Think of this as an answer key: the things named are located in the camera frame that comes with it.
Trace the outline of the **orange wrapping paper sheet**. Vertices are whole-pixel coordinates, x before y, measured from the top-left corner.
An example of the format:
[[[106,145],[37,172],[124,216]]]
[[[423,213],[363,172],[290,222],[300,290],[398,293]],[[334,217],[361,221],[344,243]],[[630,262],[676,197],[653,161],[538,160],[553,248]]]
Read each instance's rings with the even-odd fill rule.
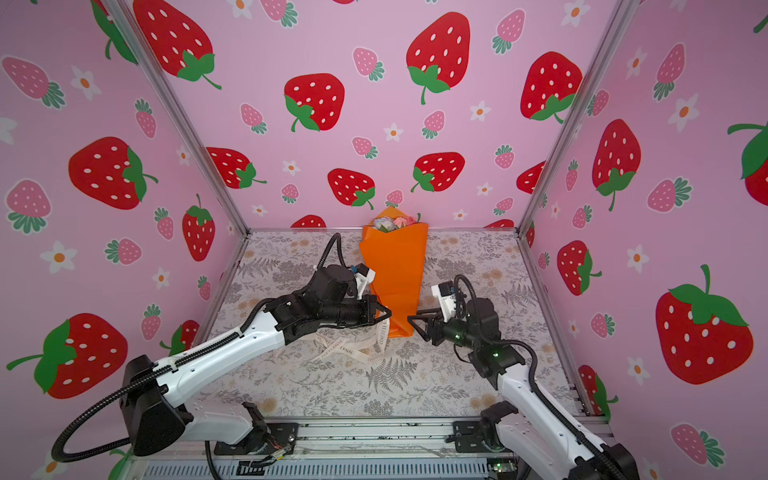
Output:
[[[376,218],[389,217],[393,220],[400,216],[408,215],[395,207],[388,207]],[[364,263],[376,272],[373,293],[380,304],[392,311],[389,336],[407,338],[414,333],[407,317],[414,315],[419,306],[429,225],[417,221],[405,228],[383,233],[374,228],[373,221],[363,227],[359,248]]]

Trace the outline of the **pink fake rose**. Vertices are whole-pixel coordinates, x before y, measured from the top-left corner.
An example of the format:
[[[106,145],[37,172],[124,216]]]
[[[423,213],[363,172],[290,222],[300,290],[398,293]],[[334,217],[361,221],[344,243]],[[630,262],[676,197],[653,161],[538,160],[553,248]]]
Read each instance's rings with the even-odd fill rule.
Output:
[[[416,224],[417,220],[411,216],[400,216],[393,219],[393,224],[396,229],[405,228],[407,226]]]

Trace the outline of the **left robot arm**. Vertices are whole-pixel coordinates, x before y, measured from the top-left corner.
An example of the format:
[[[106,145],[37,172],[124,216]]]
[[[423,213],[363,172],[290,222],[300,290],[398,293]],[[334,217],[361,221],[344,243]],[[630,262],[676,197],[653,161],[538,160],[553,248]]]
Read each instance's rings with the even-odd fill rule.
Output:
[[[251,453],[276,438],[257,407],[244,403],[248,415],[186,407],[204,387],[243,364],[316,333],[323,328],[374,326],[392,312],[368,292],[374,270],[330,265],[318,268],[309,283],[292,293],[260,301],[244,323],[181,353],[151,361],[142,355],[125,371],[122,388],[78,416],[54,442],[59,463],[81,461],[129,445],[136,456],[159,453],[177,442],[216,442],[227,453]],[[68,453],[67,441],[98,412],[118,403],[126,438]]]

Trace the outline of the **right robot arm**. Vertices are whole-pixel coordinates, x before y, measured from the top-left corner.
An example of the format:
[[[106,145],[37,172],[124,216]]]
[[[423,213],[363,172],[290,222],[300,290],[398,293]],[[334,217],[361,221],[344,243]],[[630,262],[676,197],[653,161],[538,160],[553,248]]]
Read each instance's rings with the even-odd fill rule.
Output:
[[[408,322],[434,346],[450,342],[467,349],[468,362],[500,395],[483,410],[474,426],[454,430],[457,449],[476,447],[509,451],[542,479],[636,479],[636,461],[621,444],[609,445],[578,421],[540,386],[535,378],[538,360],[523,358],[529,345],[504,341],[499,317],[487,298],[464,296],[445,285],[436,286],[438,305],[423,309]]]

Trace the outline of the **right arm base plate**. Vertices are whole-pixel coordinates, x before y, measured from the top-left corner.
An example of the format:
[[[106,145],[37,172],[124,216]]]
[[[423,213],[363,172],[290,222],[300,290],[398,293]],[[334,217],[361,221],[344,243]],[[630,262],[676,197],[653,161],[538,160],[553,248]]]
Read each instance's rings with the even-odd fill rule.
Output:
[[[463,420],[452,423],[452,431],[444,440],[459,453],[517,454],[512,434],[518,430],[509,423],[493,423],[488,420]]]

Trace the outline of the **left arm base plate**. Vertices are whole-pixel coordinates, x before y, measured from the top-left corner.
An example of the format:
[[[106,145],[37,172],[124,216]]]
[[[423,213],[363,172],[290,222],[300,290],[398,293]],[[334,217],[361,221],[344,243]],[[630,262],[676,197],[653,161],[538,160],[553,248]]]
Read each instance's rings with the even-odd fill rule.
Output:
[[[299,424],[294,422],[270,422],[265,428],[255,427],[243,440],[234,445],[217,442],[213,453],[223,455],[275,456],[293,453],[298,437]]]

